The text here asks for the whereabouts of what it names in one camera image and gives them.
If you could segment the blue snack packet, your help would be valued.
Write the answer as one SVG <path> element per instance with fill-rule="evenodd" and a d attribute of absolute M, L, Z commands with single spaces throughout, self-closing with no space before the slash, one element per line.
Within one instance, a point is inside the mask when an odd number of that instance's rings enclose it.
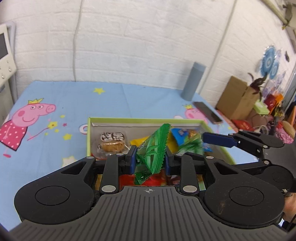
<path fill-rule="evenodd" d="M 201 144 L 201 135 L 196 128 L 172 128 L 171 134 L 173 135 L 178 147 L 187 144 Z"/>

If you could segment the round pastry clear wrapper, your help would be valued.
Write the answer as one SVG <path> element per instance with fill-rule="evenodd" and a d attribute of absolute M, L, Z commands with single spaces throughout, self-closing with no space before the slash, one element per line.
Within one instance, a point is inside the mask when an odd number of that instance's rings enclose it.
<path fill-rule="evenodd" d="M 114 154 L 126 154 L 130 150 L 124 132 L 102 132 L 97 141 L 95 157 L 105 160 Z"/>

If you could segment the dark green snack packet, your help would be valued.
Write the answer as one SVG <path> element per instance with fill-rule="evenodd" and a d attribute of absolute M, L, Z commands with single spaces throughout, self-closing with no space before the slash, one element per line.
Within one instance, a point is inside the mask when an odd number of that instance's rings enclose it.
<path fill-rule="evenodd" d="M 134 171 L 136 185 L 141 185 L 153 174 L 160 173 L 170 128 L 169 123 L 163 124 L 138 147 Z"/>

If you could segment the yellow snack bag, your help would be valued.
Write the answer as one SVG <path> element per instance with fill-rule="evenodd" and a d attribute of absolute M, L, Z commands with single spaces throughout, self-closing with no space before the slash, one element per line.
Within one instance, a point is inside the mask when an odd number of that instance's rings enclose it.
<path fill-rule="evenodd" d="M 149 136 L 133 139 L 130 141 L 130 145 L 139 147 L 148 137 Z"/>

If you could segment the smartphone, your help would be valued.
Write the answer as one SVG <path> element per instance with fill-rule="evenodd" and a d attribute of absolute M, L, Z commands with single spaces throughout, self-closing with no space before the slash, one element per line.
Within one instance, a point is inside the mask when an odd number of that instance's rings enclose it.
<path fill-rule="evenodd" d="M 212 111 L 204 102 L 193 102 L 193 105 L 199 109 L 199 111 L 201 113 L 203 113 L 203 115 L 210 120 L 210 122 L 212 124 L 221 124 L 223 122 L 223 120 L 217 115 L 215 114 L 214 111 Z"/>

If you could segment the green pea snack packet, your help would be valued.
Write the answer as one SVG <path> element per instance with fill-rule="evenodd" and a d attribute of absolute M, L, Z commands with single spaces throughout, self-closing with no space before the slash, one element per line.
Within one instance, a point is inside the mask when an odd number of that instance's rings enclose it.
<path fill-rule="evenodd" d="M 187 152 L 199 155 L 204 154 L 203 141 L 200 135 L 195 135 L 185 141 L 184 144 L 179 146 L 177 153 L 185 154 Z"/>

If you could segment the brown cardboard box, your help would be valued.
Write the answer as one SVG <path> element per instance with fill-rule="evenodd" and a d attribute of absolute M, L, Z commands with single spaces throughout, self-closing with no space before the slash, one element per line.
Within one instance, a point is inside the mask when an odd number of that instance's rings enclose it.
<path fill-rule="evenodd" d="M 231 76 L 216 104 L 216 109 L 230 120 L 245 120 L 259 97 L 259 93 L 247 82 Z"/>

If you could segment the green cardboard box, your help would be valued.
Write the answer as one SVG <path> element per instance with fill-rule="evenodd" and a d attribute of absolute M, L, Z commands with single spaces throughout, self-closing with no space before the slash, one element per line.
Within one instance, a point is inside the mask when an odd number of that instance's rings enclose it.
<path fill-rule="evenodd" d="M 119 162 L 121 188 L 177 185 L 180 176 L 168 174 L 165 162 L 156 161 L 165 155 L 165 148 L 172 154 L 214 154 L 234 163 L 225 148 L 202 141 L 203 133 L 213 132 L 203 120 L 89 118 L 87 131 L 87 153 L 96 161 L 132 153 L 131 158 Z"/>

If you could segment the grey cylinder bottle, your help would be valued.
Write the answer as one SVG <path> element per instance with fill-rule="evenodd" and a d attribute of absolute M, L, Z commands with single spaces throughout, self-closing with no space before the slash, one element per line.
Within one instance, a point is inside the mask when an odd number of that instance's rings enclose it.
<path fill-rule="evenodd" d="M 192 66 L 188 79 L 185 83 L 181 93 L 182 99 L 191 101 L 196 93 L 198 85 L 203 77 L 206 67 L 202 64 L 195 62 Z"/>

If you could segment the clear red cookie bag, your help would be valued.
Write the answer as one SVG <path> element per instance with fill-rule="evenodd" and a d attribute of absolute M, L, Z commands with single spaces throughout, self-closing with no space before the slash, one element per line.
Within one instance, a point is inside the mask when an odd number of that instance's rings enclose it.
<path fill-rule="evenodd" d="M 141 186 L 170 186 L 179 185 L 180 176 L 178 175 L 166 175 L 165 170 L 162 169 L 160 173 L 153 174 L 149 177 Z M 119 176 L 119 186 L 122 189 L 124 186 L 136 186 L 135 175 L 121 175 Z"/>

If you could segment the blue cartoon tablecloth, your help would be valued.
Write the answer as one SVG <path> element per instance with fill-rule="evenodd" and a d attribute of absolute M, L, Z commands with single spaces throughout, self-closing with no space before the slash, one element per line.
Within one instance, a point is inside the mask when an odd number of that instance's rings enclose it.
<path fill-rule="evenodd" d="M 27 128 L 20 147 L 1 146 L 1 224 L 20 223 L 14 207 L 25 184 L 86 156 L 89 118 L 206 118 L 179 90 L 107 82 L 32 82 L 11 112 L 29 101 L 56 109 Z"/>

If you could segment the blue paper fan decoration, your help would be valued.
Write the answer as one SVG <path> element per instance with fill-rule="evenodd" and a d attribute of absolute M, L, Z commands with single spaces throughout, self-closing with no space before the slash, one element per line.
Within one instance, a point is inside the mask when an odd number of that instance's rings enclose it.
<path fill-rule="evenodd" d="M 277 50 L 274 45 L 268 46 L 263 54 L 260 63 L 260 74 L 274 79 L 280 67 L 281 50 Z"/>

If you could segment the white machine with screen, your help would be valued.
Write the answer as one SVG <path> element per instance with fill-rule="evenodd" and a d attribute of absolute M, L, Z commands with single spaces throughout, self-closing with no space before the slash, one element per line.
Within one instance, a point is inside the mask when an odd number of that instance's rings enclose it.
<path fill-rule="evenodd" d="M 1 124 L 8 120 L 14 102 L 18 99 L 14 60 L 15 35 L 14 22 L 1 24 Z"/>

